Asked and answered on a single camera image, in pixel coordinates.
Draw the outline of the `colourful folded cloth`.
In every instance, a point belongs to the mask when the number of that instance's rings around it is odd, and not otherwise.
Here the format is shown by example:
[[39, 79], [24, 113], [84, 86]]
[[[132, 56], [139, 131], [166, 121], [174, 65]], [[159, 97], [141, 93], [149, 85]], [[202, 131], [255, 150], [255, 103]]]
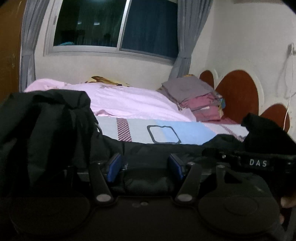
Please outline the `colourful folded cloth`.
[[220, 117], [222, 118], [224, 116], [224, 108], [226, 107], [226, 102], [225, 102], [225, 99], [223, 97], [220, 97], [219, 98], [219, 114], [220, 114]]

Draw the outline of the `brown wooden door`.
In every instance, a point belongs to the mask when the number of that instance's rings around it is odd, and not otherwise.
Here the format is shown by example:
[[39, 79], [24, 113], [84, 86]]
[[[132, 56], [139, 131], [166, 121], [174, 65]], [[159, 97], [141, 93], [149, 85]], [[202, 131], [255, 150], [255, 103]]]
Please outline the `brown wooden door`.
[[18, 92], [21, 35], [26, 1], [1, 1], [1, 101]]

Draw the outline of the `yellow patterned pillow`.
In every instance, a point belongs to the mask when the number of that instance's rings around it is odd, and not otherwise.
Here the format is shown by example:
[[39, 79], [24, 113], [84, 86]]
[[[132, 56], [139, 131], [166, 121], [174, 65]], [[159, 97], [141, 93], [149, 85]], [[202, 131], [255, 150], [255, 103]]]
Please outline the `yellow patterned pillow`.
[[92, 76], [85, 83], [104, 83], [104, 84], [109, 84], [109, 85], [130, 87], [130, 85], [128, 83], [120, 82], [117, 80], [111, 80], [111, 79], [104, 78], [101, 76]]

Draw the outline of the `grey curtain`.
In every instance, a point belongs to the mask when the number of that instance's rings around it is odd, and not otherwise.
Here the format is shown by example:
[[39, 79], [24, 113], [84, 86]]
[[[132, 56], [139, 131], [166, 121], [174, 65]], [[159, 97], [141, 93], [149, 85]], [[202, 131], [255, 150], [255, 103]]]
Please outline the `grey curtain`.
[[19, 90], [23, 92], [36, 80], [35, 50], [49, 1], [26, 2], [21, 32]]
[[178, 1], [178, 55], [169, 80], [189, 73], [192, 53], [208, 19], [213, 2], [209, 0]]

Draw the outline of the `pink blanket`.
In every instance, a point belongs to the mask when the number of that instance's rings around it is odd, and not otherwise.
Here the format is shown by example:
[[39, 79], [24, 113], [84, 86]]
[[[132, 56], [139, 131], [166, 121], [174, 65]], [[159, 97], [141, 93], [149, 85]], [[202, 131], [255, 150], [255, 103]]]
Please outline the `pink blanket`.
[[38, 79], [25, 92], [50, 89], [84, 91], [96, 116], [136, 118], [143, 120], [186, 121], [196, 118], [189, 109], [180, 110], [161, 93], [136, 87], [116, 86], [100, 82], [69, 84], [53, 79]]

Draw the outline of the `red white scalloped headboard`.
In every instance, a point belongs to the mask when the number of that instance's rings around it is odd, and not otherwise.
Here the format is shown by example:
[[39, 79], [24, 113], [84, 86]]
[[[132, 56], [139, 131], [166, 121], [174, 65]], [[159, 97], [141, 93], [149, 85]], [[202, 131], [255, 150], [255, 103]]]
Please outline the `red white scalloped headboard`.
[[260, 81], [245, 70], [232, 70], [223, 76], [219, 83], [214, 77], [215, 71], [204, 70], [199, 78], [214, 87], [222, 95], [226, 106], [220, 120], [210, 120], [215, 124], [240, 124], [248, 114], [256, 114], [274, 121], [285, 132], [292, 131], [290, 111], [282, 100], [264, 100]]

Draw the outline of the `patterned grey bed sheet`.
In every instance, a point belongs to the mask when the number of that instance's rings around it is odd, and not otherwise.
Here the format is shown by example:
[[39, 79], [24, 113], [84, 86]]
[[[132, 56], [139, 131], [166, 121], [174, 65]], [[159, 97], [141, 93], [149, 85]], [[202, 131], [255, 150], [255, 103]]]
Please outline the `patterned grey bed sheet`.
[[248, 130], [241, 125], [107, 116], [97, 116], [96, 119], [105, 136], [124, 142], [202, 145], [218, 134], [231, 135], [241, 142], [248, 135]]

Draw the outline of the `grey curtain left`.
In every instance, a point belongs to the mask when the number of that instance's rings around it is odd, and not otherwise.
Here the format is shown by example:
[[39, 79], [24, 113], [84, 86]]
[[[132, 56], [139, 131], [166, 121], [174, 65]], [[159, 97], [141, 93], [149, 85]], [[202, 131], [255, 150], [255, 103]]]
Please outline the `grey curtain left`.
[[35, 50], [49, 1], [26, 2], [21, 32], [19, 90], [23, 92], [36, 80]]

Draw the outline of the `grey folded cloth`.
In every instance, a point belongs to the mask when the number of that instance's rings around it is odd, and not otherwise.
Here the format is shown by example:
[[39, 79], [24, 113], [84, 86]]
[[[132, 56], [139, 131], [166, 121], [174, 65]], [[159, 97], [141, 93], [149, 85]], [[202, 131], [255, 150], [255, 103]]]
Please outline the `grey folded cloth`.
[[196, 76], [173, 78], [164, 83], [157, 90], [173, 103], [181, 103], [187, 99], [204, 96], [215, 92], [214, 88]]

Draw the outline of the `aluminium sliding window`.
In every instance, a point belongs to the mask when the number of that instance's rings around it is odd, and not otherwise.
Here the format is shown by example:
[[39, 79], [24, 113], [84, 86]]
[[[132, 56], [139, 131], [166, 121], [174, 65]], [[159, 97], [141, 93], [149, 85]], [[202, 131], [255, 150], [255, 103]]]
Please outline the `aluminium sliding window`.
[[44, 55], [111, 55], [172, 63], [176, 1], [54, 1]]

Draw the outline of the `grey curtain right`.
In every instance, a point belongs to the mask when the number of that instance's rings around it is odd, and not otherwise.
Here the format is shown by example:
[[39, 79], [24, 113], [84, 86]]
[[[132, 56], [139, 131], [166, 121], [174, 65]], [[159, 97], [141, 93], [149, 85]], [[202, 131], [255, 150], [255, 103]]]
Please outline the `grey curtain right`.
[[178, 1], [178, 55], [169, 80], [189, 73], [192, 53], [208, 19], [213, 2], [209, 0]]

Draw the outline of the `pink folded clothes stack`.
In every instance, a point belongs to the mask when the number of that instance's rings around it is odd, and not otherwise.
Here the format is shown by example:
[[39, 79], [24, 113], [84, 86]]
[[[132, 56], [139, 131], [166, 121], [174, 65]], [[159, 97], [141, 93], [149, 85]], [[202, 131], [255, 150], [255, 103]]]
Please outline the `pink folded clothes stack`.
[[219, 121], [222, 118], [219, 114], [220, 94], [210, 92], [203, 96], [185, 99], [179, 105], [188, 108], [197, 121]]

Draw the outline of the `black jacket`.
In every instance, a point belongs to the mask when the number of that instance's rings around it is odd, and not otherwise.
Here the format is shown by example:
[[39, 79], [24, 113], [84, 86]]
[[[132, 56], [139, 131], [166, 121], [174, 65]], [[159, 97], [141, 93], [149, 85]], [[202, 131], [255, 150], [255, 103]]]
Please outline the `black jacket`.
[[[295, 155], [295, 143], [281, 133], [275, 148], [266, 143], [256, 149], [258, 133], [243, 142], [226, 134], [202, 145], [142, 144], [105, 136], [83, 91], [49, 90], [12, 94], [1, 106], [1, 209], [40, 210], [48, 206], [76, 205], [89, 199], [106, 206], [121, 199], [180, 203], [167, 160], [176, 154], [184, 163], [203, 168], [198, 196], [187, 204], [207, 199], [247, 197], [272, 201], [291, 194], [295, 174], [238, 172], [202, 156], [206, 148]], [[108, 187], [110, 202], [98, 202], [89, 181], [89, 166], [107, 162], [119, 153], [122, 168]]]

